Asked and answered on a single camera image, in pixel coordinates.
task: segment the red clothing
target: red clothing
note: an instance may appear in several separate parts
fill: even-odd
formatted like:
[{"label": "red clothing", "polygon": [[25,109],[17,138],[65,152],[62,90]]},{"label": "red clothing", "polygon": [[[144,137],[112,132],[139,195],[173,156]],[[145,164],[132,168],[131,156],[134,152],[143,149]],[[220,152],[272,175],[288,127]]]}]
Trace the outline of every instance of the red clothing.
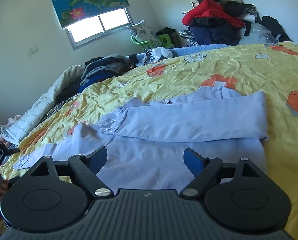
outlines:
[{"label": "red clothing", "polygon": [[189,26],[193,18],[196,17],[217,17],[227,20],[232,26],[236,28],[243,28],[244,22],[238,18],[231,17],[226,14],[220,4],[217,4],[213,0],[204,0],[196,8],[189,11],[182,19],[182,24]]}]

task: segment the pillow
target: pillow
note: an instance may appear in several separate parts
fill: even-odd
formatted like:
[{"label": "pillow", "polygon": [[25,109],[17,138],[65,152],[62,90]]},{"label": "pillow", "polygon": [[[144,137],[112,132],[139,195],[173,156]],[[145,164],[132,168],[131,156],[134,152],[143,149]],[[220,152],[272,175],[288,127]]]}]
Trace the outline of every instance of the pillow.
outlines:
[{"label": "pillow", "polygon": [[191,31],[184,30],[179,31],[180,37],[183,37],[187,40],[187,47],[199,46],[198,42],[195,41]]},{"label": "pillow", "polygon": [[145,21],[141,21],[132,26],[127,26],[127,29],[138,42],[150,41],[154,48],[162,47],[161,40],[159,40],[154,31],[146,25]]}]

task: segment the pink lotus flower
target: pink lotus flower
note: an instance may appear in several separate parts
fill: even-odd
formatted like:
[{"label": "pink lotus flower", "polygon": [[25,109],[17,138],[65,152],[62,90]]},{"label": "pink lotus flower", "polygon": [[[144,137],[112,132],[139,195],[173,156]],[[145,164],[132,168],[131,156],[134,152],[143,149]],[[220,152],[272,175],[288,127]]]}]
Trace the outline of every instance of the pink lotus flower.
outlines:
[{"label": "pink lotus flower", "polygon": [[85,12],[83,11],[82,7],[79,7],[76,9],[72,9],[70,14],[72,19],[81,19],[81,17],[85,15]]}]

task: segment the clear plastic bag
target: clear plastic bag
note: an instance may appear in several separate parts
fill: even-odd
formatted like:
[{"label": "clear plastic bag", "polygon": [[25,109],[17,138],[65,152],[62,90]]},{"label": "clear plastic bag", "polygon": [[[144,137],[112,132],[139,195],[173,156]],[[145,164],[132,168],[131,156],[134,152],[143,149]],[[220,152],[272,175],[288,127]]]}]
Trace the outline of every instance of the clear plastic bag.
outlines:
[{"label": "clear plastic bag", "polygon": [[271,34],[271,31],[259,23],[251,24],[250,33],[256,35],[259,39],[261,39],[262,37],[265,37],[267,40],[267,43],[276,43],[275,38]]}]

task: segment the bed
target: bed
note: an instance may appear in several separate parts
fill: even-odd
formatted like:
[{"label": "bed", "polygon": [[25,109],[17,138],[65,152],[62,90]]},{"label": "bed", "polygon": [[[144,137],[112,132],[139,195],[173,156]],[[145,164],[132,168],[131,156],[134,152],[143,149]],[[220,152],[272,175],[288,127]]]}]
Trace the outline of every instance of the bed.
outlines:
[{"label": "bed", "polygon": [[96,123],[133,97],[144,102],[169,99],[193,93],[201,85],[213,86],[215,81],[242,95],[261,90],[267,102],[269,140],[263,145],[268,175],[291,199],[286,231],[298,239],[298,43],[220,46],[204,51],[206,57],[197,61],[199,50],[191,48],[185,50],[190,56],[166,59],[165,67],[151,74],[146,70],[152,65],[139,66],[88,87],[32,130],[20,143],[20,154],[0,167],[1,174],[4,178],[23,175],[26,170],[13,168],[19,158],[70,136],[79,123]]}]

